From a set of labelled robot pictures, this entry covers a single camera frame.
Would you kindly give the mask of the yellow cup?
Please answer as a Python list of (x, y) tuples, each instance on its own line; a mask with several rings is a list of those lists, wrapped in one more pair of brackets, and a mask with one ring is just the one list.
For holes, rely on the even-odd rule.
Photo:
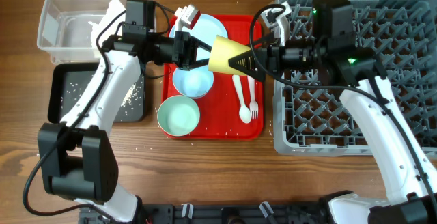
[(246, 76), (245, 73), (230, 67), (229, 60), (249, 50), (248, 46), (217, 35), (210, 52), (208, 70), (221, 74)]

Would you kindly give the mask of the light blue bowl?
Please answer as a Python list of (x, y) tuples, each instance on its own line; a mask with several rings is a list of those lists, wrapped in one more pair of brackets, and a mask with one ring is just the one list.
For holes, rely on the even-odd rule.
[(192, 99), (204, 97), (212, 88), (214, 74), (207, 66), (192, 70), (176, 68), (173, 73), (173, 86), (184, 96)]

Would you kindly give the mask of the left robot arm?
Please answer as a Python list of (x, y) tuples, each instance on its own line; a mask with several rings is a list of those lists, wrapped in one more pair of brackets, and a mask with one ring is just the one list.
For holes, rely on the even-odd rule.
[(76, 104), (56, 124), (38, 133), (40, 160), (33, 168), (42, 175), (44, 190), (86, 208), (110, 223), (145, 223), (140, 197), (119, 185), (119, 167), (109, 141), (115, 117), (131, 86), (149, 62), (174, 64), (183, 70), (206, 65), (197, 60), (205, 42), (189, 31), (200, 17), (193, 5), (174, 11), (174, 32), (157, 32), (152, 0), (127, 0), (96, 36), (100, 62)]

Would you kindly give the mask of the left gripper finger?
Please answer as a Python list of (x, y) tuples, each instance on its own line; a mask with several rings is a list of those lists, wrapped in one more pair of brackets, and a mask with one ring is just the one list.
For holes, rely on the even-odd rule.
[(191, 36), (191, 42), (193, 43), (193, 46), (195, 48), (201, 48), (207, 52), (210, 52), (212, 50), (212, 47), (209, 44), (201, 41), (200, 39), (196, 38), (195, 36)]
[(189, 62), (189, 64), (186, 67), (186, 70), (193, 70), (195, 68), (200, 68), (202, 66), (207, 66), (208, 63), (209, 63), (209, 59), (208, 58), (200, 59), (199, 61), (193, 60), (193, 61)]

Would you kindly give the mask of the white napkin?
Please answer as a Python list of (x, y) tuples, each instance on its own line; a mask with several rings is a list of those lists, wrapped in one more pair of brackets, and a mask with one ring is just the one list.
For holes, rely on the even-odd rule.
[[(102, 17), (99, 23), (94, 23), (89, 21), (88, 23), (91, 25), (91, 47), (97, 48), (96, 46), (96, 38), (103, 31), (103, 29), (121, 12), (125, 10), (124, 5), (120, 2), (120, 0), (111, 0), (109, 2), (109, 6), (106, 10), (106, 14)], [(117, 26), (125, 21), (125, 15), (120, 16), (100, 37), (99, 45), (101, 45), (110, 35), (114, 35), (117, 29)]]

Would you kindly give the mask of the rice and food scraps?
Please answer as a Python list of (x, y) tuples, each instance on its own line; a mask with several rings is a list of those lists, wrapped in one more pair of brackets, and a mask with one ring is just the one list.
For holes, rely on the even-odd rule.
[[(60, 94), (60, 111), (66, 113), (76, 104), (92, 77), (93, 75), (83, 76), (83, 73), (80, 72), (77, 76), (71, 74), (65, 78)], [(120, 107), (121, 112), (127, 113), (142, 105), (144, 87), (144, 78), (140, 76), (124, 96)]]

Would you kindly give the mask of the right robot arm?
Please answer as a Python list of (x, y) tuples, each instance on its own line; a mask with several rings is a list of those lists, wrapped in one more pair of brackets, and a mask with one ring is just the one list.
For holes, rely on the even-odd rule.
[(313, 37), (263, 46), (251, 40), (226, 64), (258, 81), (282, 81), (286, 70), (316, 69), (333, 89), (371, 148), (386, 199), (351, 191), (321, 198), (327, 223), (435, 223), (436, 168), (419, 146), (395, 101), (386, 69), (371, 48), (358, 47), (349, 0), (313, 0)]

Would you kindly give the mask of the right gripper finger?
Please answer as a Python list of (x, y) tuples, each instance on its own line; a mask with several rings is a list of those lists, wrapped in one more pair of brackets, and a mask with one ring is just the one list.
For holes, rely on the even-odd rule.
[(254, 48), (256, 48), (272, 43), (275, 43), (275, 35), (273, 32), (264, 35), (256, 40), (254, 40), (252, 37), (249, 37), (249, 43), (247, 44), (247, 46), (253, 46)]
[(266, 79), (265, 72), (260, 68), (260, 65), (255, 61), (251, 53), (242, 53), (231, 57), (228, 63), (231, 68), (246, 74), (256, 81), (264, 82)]

